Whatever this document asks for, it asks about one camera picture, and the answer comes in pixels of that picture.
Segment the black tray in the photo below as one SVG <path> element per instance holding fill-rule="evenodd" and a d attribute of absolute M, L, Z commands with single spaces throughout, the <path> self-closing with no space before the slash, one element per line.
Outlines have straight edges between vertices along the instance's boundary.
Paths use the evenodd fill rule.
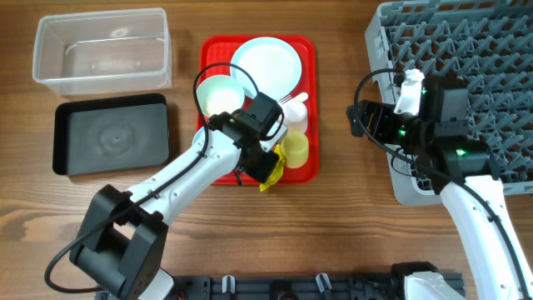
<path fill-rule="evenodd" d="M 169 157 L 167 100 L 161 94 L 57 107 L 52 161 L 56 174 L 158 166 Z"/>

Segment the green led light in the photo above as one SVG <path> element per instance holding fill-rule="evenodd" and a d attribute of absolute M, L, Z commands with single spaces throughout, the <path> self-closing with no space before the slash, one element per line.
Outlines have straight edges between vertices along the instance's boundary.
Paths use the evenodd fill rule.
<path fill-rule="evenodd" d="M 463 149 L 457 149 L 457 150 L 456 150 L 456 153 L 457 153 L 458 156 L 463 156 L 463 155 L 466 154 L 466 151 L 463 150 Z"/>

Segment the white bowl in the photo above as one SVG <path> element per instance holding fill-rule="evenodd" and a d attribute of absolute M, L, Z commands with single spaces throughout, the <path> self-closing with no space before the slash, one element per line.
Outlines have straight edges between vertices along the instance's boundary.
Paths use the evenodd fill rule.
<path fill-rule="evenodd" d="M 242 85 L 227 75 L 215 75 L 204 80 L 197 89 L 202 113 L 208 117 L 222 112 L 233 113 L 244 104 Z"/>

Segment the plastic storage bin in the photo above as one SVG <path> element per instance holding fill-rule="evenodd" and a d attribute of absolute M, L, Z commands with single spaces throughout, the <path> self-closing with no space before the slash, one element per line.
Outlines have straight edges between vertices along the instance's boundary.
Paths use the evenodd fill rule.
<path fill-rule="evenodd" d="M 169 88 L 167 15 L 148 8 L 43 17 L 33 79 L 59 95 Z"/>
<path fill-rule="evenodd" d="M 469 89 L 469 138 L 489 144 L 507 195 L 533 193 L 533 6 L 524 4 L 388 2 L 378 7 L 365 32 L 372 71 L 419 68 L 426 76 L 463 79 Z M 382 101 L 395 103 L 391 75 L 374 80 Z M 391 169 L 398 202 L 441 202 L 423 173 L 399 160 L 395 167 L 413 176 Z"/>

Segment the white cup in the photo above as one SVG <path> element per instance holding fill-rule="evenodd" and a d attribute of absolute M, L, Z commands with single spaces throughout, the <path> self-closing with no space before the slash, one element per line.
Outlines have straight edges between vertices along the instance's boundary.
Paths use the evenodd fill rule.
<path fill-rule="evenodd" d="M 302 102 L 289 102 L 284 106 L 284 123 L 289 131 L 296 130 L 300 133 L 307 131 L 307 107 Z"/>

